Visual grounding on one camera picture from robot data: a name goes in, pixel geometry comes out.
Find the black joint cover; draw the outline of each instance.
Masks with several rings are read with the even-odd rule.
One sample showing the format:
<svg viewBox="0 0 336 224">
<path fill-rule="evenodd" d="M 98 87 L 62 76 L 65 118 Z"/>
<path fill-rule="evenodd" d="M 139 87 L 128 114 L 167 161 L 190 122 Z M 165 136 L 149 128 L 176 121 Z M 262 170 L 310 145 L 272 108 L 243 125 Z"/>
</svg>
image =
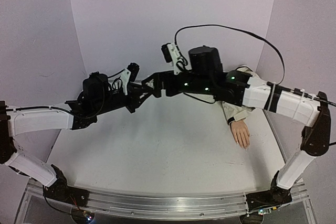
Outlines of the black joint cover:
<svg viewBox="0 0 336 224">
<path fill-rule="evenodd" d="M 131 71 L 130 81 L 131 82 L 135 81 L 140 70 L 139 65 L 136 64 L 135 62 L 132 62 L 131 64 L 128 65 L 127 69 Z"/>
<path fill-rule="evenodd" d="M 49 199 L 54 199 L 71 205 L 74 203 L 71 199 L 73 198 L 75 199 L 77 206 L 85 207 L 88 202 L 89 191 L 68 186 L 67 179 L 63 172 L 55 165 L 51 166 L 55 170 L 57 180 L 50 187 L 45 188 L 45 196 Z"/>
<path fill-rule="evenodd" d="M 279 207 L 283 204 L 292 202 L 290 190 L 282 189 L 277 186 L 276 181 L 278 174 L 279 171 L 275 174 L 269 190 L 246 195 L 249 212 L 255 212 L 259 209 Z"/>
<path fill-rule="evenodd" d="M 325 93 L 319 92 L 319 98 L 327 100 Z M 301 150 L 307 152 L 310 156 L 322 156 L 329 149 L 331 117 L 326 103 L 321 102 L 318 107 L 320 111 L 313 127 L 305 126 L 302 131 Z"/>
</svg>

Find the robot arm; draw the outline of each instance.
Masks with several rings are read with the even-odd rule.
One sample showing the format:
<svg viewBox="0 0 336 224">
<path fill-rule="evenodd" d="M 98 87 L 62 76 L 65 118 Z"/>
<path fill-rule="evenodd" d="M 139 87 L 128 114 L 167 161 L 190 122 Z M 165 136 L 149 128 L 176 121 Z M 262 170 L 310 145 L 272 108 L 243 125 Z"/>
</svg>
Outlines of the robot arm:
<svg viewBox="0 0 336 224">
<path fill-rule="evenodd" d="M 189 57 L 192 70 L 182 69 L 177 74 L 173 71 L 155 73 L 145 79 L 143 85 L 152 87 L 156 97 L 161 96 L 162 90 L 168 97 L 183 92 L 209 94 L 216 101 L 260 108 L 305 125 L 300 149 L 276 173 L 271 189 L 247 195 L 250 211 L 291 202 L 290 188 L 306 167 L 329 148 L 331 118 L 326 94 L 307 94 L 304 90 L 285 88 L 236 70 L 224 73 L 217 64 L 219 55 L 215 48 L 192 49 Z"/>
<path fill-rule="evenodd" d="M 223 72 L 216 48 L 190 50 L 191 70 L 185 68 L 186 60 L 173 44 L 164 45 L 162 51 L 173 71 L 154 73 L 136 84 L 133 82 L 139 66 L 132 63 L 118 78 L 118 88 L 111 86 L 105 74 L 93 73 L 83 82 L 78 99 L 63 104 L 71 111 L 61 106 L 8 108 L 0 102 L 0 163 L 40 181 L 49 188 L 48 198 L 71 203 L 69 195 L 78 194 L 84 199 L 77 197 L 77 204 L 85 206 L 86 190 L 67 186 L 60 169 L 27 155 L 14 143 L 13 136 L 46 129 L 83 129 L 95 123 L 98 115 L 112 110 L 126 107 L 133 113 L 149 96 L 160 97 L 162 90 L 168 97 L 183 92 L 208 94 L 216 101 L 264 109 L 305 125 L 300 150 L 275 175 L 271 189 L 247 195 L 250 212 L 291 202 L 290 188 L 294 182 L 311 161 L 329 148 L 331 120 L 327 96 L 322 92 L 315 96 L 304 90 L 291 90 L 245 72 Z"/>
<path fill-rule="evenodd" d="M 117 88 L 112 87 L 105 74 L 93 73 L 84 80 L 83 92 L 77 100 L 59 105 L 20 108 L 6 106 L 4 101 L 0 101 L 0 163 L 41 182 L 48 189 L 48 198 L 72 204 L 71 194 L 79 206 L 85 206 L 88 191 L 67 186 L 67 180 L 58 167 L 25 152 L 14 137 L 40 130 L 83 129 L 97 122 L 98 115 L 122 107 L 135 112 L 151 95 L 146 87 L 132 83 L 138 71 L 137 64 L 130 64 L 121 73 Z"/>
</svg>

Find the fake hand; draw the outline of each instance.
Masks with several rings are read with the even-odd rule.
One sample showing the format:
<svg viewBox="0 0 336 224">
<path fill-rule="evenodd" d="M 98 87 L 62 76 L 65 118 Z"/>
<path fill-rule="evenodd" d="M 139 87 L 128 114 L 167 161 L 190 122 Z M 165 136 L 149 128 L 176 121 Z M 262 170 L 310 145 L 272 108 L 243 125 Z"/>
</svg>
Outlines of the fake hand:
<svg viewBox="0 0 336 224">
<path fill-rule="evenodd" d="M 232 122 L 230 127 L 236 143 L 239 144 L 241 148 L 246 149 L 250 145 L 250 132 L 244 120 Z"/>
</svg>

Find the white panel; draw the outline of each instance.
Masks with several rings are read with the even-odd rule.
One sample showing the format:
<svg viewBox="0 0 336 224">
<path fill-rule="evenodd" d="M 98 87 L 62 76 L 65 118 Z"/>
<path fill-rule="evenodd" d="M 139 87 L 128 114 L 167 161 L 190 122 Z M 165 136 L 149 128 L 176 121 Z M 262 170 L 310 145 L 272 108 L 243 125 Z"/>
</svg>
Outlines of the white panel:
<svg viewBox="0 0 336 224">
<path fill-rule="evenodd" d="M 286 190 L 292 188 L 298 177 L 315 158 L 305 151 L 297 150 L 280 170 L 277 177 L 277 186 Z"/>
<path fill-rule="evenodd" d="M 250 87 L 245 90 L 243 105 L 263 109 L 271 93 L 271 88 L 266 83 L 258 77 L 249 78 L 248 84 Z M 317 109 L 319 105 L 320 103 L 317 101 L 283 91 L 277 104 L 276 113 L 312 127 L 319 115 Z"/>
<path fill-rule="evenodd" d="M 61 110 L 27 110 L 8 112 L 11 116 L 9 122 L 9 135 L 52 130 L 69 129 L 72 127 L 73 116 Z"/>
<path fill-rule="evenodd" d="M 10 159 L 5 163 L 6 166 L 11 166 L 23 172 L 47 187 L 51 186 L 57 180 L 55 170 L 51 165 L 24 152 L 23 148 L 16 142 L 14 144 L 17 151 L 13 153 Z"/>
<path fill-rule="evenodd" d="M 90 127 L 63 130 L 48 163 L 71 185 L 144 194 L 268 189 L 284 162 L 262 110 L 246 119 L 251 146 L 237 145 L 218 104 L 177 95 L 149 98 Z"/>
<path fill-rule="evenodd" d="M 183 26 L 218 23 L 265 37 L 273 0 L 71 0 L 87 73 L 112 74 L 135 61 L 140 79 L 168 68 L 161 45 Z M 222 28 L 183 31 L 184 54 L 202 45 L 217 47 L 224 68 L 257 67 L 263 42 Z"/>
</svg>

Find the wire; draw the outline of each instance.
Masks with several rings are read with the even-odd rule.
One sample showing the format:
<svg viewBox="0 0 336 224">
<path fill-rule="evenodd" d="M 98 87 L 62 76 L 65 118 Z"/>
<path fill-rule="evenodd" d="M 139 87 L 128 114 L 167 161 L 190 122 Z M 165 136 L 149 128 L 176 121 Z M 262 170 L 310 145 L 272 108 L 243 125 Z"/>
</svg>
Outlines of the wire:
<svg viewBox="0 0 336 224">
<path fill-rule="evenodd" d="M 50 109 L 50 110 L 59 110 L 59 111 L 63 111 L 63 112 L 66 112 L 74 117 L 77 117 L 77 118 L 81 118 L 81 119 L 89 119 L 89 118 L 93 118 L 95 116 L 97 116 L 99 114 L 99 112 L 101 111 L 101 109 L 94 115 L 92 116 L 79 116 L 79 115 L 76 115 L 76 114 L 73 114 L 72 112 L 66 110 L 66 109 L 63 109 L 63 108 L 59 108 L 59 107 L 55 107 L 55 106 L 31 106 L 31 107 L 22 107 L 22 108 L 16 108 L 15 110 L 16 111 L 25 111 L 25 110 L 36 110 L 36 109 Z"/>
<path fill-rule="evenodd" d="M 191 98 L 193 98 L 193 99 L 195 99 L 197 101 L 204 102 L 204 103 L 207 103 L 207 104 L 214 104 L 216 102 L 216 101 L 214 101 L 214 102 L 204 101 L 204 100 L 202 100 L 200 98 L 194 97 L 194 96 L 192 96 L 190 94 L 187 94 L 187 93 L 183 93 L 183 94 L 186 95 L 187 97 L 191 97 Z"/>
<path fill-rule="evenodd" d="M 317 97 L 315 97 L 314 100 L 318 101 L 318 102 L 324 102 L 324 103 L 326 103 L 328 105 L 336 107 L 336 103 L 331 102 L 331 101 L 327 101 L 327 100 L 324 100 L 324 99 L 321 99 L 321 98 L 317 98 Z M 333 143 L 329 144 L 329 146 L 333 146 L 333 145 L 336 145 L 336 142 L 333 142 Z"/>
<path fill-rule="evenodd" d="M 51 207 L 53 210 L 56 210 L 56 211 L 61 212 L 61 213 L 63 213 L 63 214 L 70 215 L 70 216 L 72 217 L 72 213 L 70 213 L 70 212 L 65 212 L 65 211 L 63 211 L 63 210 L 60 210 L 60 209 L 58 209 L 58 208 L 52 206 L 52 205 L 49 203 L 49 201 L 47 200 L 46 193 L 45 193 L 45 192 L 46 192 L 46 188 L 45 188 L 45 186 L 42 186 L 42 190 L 43 190 L 43 197 L 44 197 L 44 200 L 45 200 L 45 202 L 47 203 L 47 205 L 48 205 L 49 207 Z M 71 195 L 70 195 L 70 198 L 71 198 L 71 200 L 73 201 L 73 203 L 75 204 L 75 206 L 78 208 L 78 210 L 83 212 L 83 210 L 81 210 L 81 209 L 77 206 L 76 200 L 75 200 Z"/>
<path fill-rule="evenodd" d="M 120 90 L 121 88 L 122 88 L 122 80 L 120 78 L 116 78 L 112 82 L 112 90 Z"/>
<path fill-rule="evenodd" d="M 111 76 L 107 76 L 107 78 L 110 79 L 110 78 L 112 78 L 112 77 L 115 77 L 115 76 L 121 74 L 123 71 L 124 71 L 124 69 L 123 69 L 123 70 L 120 70 L 118 73 L 115 73 L 115 74 L 113 74 L 113 75 L 111 75 Z"/>
<path fill-rule="evenodd" d="M 58 211 L 58 212 L 62 212 L 63 214 L 67 214 L 67 215 L 70 215 L 70 216 L 72 216 L 72 214 L 71 213 L 69 213 L 69 212 L 65 212 L 65 211 L 62 211 L 62 210 L 60 210 L 60 209 L 58 209 L 58 208 L 56 208 L 56 207 L 53 207 L 49 202 L 48 202 L 48 200 L 47 200 L 47 197 L 46 197 L 46 189 L 45 189 L 45 186 L 42 186 L 42 189 L 43 189 L 43 197 L 44 197 L 44 200 L 45 200 L 45 202 L 47 203 L 47 205 L 49 206 L 49 207 L 51 207 L 53 210 L 56 210 L 56 211 Z"/>
<path fill-rule="evenodd" d="M 181 72 L 188 72 L 188 70 L 185 68 L 185 63 L 183 63 L 182 61 L 177 61 L 176 62 L 176 66 L 177 68 L 181 71 Z"/>
<path fill-rule="evenodd" d="M 251 33 L 250 31 L 245 31 L 245 30 L 242 30 L 242 29 L 233 28 L 233 27 L 229 27 L 229 26 L 223 26 L 223 25 L 218 25 L 218 24 L 205 24 L 205 25 L 185 26 L 185 27 L 182 27 L 182 28 L 180 28 L 179 30 L 177 30 L 177 32 L 175 33 L 175 36 L 174 36 L 174 43 L 175 43 L 175 45 L 176 45 L 177 50 L 179 51 L 179 54 L 180 54 L 181 58 L 183 58 L 186 62 L 187 62 L 186 58 L 182 55 L 182 53 L 181 53 L 181 51 L 180 51 L 180 48 L 179 48 L 178 45 L 177 45 L 177 35 L 178 35 L 178 33 L 179 33 L 180 31 L 182 31 L 182 30 L 189 29 L 189 28 L 207 27 L 207 26 L 217 26 L 217 27 L 222 27 L 222 28 L 227 28 L 227 29 L 230 29 L 230 30 L 234 30 L 234 31 L 239 31 L 239 32 L 241 32 L 241 33 L 248 34 L 248 35 L 250 35 L 250 36 L 252 36 L 252 37 L 254 37 L 254 38 L 256 38 L 256 39 L 259 39 L 259 40 L 261 40 L 261 41 L 267 43 L 271 48 L 274 49 L 275 52 L 277 52 L 277 54 L 278 54 L 278 56 L 279 56 L 279 58 L 280 58 L 280 60 L 281 60 L 282 69 L 283 69 L 283 75 L 282 75 L 282 79 L 281 79 L 281 81 L 278 83 L 278 85 L 281 84 L 281 83 L 283 82 L 283 80 L 284 80 L 284 78 L 285 78 L 285 72 L 286 72 L 286 71 L 285 71 L 285 62 L 283 61 L 284 59 L 283 59 L 283 57 L 282 57 L 280 51 L 279 51 L 279 50 L 278 50 L 278 49 L 277 49 L 271 42 L 269 42 L 268 40 L 266 40 L 266 39 L 260 37 L 259 35 L 256 35 L 256 34 L 254 34 L 254 33 Z"/>
</svg>

